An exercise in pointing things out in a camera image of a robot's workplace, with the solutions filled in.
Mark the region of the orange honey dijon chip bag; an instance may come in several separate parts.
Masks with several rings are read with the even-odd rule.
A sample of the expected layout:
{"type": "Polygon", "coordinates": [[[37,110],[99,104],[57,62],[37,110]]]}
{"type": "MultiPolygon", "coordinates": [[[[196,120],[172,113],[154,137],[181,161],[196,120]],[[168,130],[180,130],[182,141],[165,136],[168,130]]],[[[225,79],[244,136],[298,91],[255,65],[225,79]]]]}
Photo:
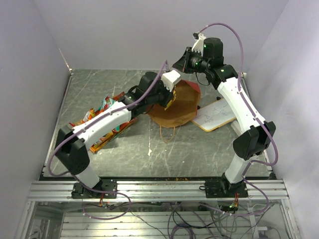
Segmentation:
{"type": "Polygon", "coordinates": [[[114,140],[116,137],[118,137],[121,133],[123,133],[126,129],[128,129],[130,126],[135,124],[137,121],[137,118],[133,118],[132,120],[125,122],[116,128],[114,128],[111,132],[107,133],[103,137],[101,137],[97,142],[95,142],[91,147],[90,151],[92,153],[97,153],[102,147],[104,147],[106,144],[114,140]]]}

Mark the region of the red doritos bag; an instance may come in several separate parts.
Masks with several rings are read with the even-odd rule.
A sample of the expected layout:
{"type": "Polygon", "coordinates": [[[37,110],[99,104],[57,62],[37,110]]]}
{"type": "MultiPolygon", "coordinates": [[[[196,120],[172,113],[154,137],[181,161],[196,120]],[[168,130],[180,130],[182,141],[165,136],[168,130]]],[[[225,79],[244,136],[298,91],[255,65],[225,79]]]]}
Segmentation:
{"type": "Polygon", "coordinates": [[[121,92],[120,94],[114,96],[112,99],[115,102],[120,102],[123,99],[124,95],[125,95],[125,92],[121,92]]]}

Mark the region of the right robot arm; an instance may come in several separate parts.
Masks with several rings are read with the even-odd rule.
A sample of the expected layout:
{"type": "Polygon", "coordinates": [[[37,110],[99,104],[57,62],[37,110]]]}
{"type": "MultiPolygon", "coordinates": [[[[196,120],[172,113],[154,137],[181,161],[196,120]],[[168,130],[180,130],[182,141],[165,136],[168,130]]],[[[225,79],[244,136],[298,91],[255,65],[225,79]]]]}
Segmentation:
{"type": "Polygon", "coordinates": [[[194,45],[186,48],[173,68],[186,74],[204,74],[236,116],[241,134],[233,141],[235,155],[216,186],[223,196],[231,197],[244,185],[243,176],[249,163],[269,147],[276,126],[258,113],[241,89],[240,76],[233,66],[224,64],[222,41],[201,33],[196,33],[194,38],[194,45]]]}

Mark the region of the yellow snack packet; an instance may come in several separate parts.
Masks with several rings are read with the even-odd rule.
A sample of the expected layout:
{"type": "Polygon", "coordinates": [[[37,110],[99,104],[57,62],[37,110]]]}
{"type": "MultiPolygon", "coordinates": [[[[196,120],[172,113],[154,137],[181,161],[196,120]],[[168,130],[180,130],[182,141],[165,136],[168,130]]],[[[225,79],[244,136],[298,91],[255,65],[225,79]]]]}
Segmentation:
{"type": "Polygon", "coordinates": [[[176,100],[176,90],[173,90],[172,91],[172,94],[171,94],[172,98],[168,101],[168,103],[166,104],[164,110],[166,111],[170,106],[171,104],[176,100]]]}

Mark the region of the teal snack packet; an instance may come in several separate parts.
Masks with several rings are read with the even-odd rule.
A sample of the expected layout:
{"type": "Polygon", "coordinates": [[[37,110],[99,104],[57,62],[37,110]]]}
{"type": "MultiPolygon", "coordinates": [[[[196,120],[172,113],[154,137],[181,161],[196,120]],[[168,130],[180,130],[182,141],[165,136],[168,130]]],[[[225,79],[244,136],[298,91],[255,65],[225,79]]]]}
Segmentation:
{"type": "Polygon", "coordinates": [[[116,100],[114,98],[110,98],[108,95],[106,95],[103,99],[102,99],[102,103],[99,106],[99,108],[95,111],[96,114],[100,114],[102,112],[104,112],[105,110],[107,110],[110,106],[112,106],[114,104],[116,100]]]}

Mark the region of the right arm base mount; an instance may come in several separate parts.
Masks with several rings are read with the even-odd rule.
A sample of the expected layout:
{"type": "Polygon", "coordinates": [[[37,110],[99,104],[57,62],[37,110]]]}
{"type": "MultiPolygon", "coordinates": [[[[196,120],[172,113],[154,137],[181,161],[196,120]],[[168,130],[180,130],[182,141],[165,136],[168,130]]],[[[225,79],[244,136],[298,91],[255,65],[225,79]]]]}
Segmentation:
{"type": "Polygon", "coordinates": [[[199,190],[205,192],[206,198],[248,197],[247,187],[244,181],[231,184],[227,179],[222,177],[206,180],[203,186],[199,186],[199,190]]]}

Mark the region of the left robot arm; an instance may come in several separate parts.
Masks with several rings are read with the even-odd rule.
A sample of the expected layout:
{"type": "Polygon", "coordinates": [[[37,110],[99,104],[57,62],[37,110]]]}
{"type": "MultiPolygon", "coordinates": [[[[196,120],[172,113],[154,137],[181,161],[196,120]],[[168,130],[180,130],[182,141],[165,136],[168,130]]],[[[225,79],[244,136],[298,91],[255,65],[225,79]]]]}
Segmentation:
{"type": "Polygon", "coordinates": [[[84,186],[91,198],[101,194],[100,177],[90,167],[88,150],[116,127],[146,113],[158,104],[167,108],[174,99],[180,74],[169,71],[162,75],[146,72],[138,85],[131,87],[105,111],[73,128],[65,126],[58,132],[54,155],[84,186]]]}

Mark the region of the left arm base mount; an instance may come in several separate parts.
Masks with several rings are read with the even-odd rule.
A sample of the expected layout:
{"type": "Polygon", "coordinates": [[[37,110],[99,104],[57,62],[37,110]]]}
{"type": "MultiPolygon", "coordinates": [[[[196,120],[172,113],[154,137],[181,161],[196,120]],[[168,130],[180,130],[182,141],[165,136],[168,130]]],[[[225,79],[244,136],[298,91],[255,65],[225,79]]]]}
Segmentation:
{"type": "Polygon", "coordinates": [[[96,199],[103,197],[106,199],[114,199],[116,198],[115,192],[117,192],[117,183],[113,180],[101,179],[93,189],[89,189],[89,187],[82,182],[77,182],[73,185],[71,198],[96,199]]]}

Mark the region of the orange cheetos snack bag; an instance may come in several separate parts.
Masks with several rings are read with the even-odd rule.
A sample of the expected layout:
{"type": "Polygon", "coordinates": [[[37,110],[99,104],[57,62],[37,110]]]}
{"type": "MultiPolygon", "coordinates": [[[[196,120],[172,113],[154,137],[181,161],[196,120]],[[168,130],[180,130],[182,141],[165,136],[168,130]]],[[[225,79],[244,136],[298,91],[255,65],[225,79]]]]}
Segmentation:
{"type": "Polygon", "coordinates": [[[91,119],[94,118],[95,116],[96,116],[95,110],[94,110],[93,108],[91,108],[91,109],[85,114],[85,116],[83,117],[82,123],[85,123],[85,122],[91,120],[91,119]]]}

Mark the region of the red paper bag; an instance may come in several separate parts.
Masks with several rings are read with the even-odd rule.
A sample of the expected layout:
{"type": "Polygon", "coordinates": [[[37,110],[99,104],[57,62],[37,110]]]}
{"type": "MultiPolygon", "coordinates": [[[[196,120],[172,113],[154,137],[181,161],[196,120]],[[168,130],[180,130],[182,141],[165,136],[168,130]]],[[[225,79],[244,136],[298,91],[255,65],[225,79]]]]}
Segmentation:
{"type": "Polygon", "coordinates": [[[193,120],[197,115],[200,98],[201,91],[197,83],[180,80],[175,87],[175,100],[168,108],[156,104],[150,109],[147,115],[159,125],[163,142],[168,143],[172,138],[163,137],[162,128],[175,130],[178,126],[193,120]]]}

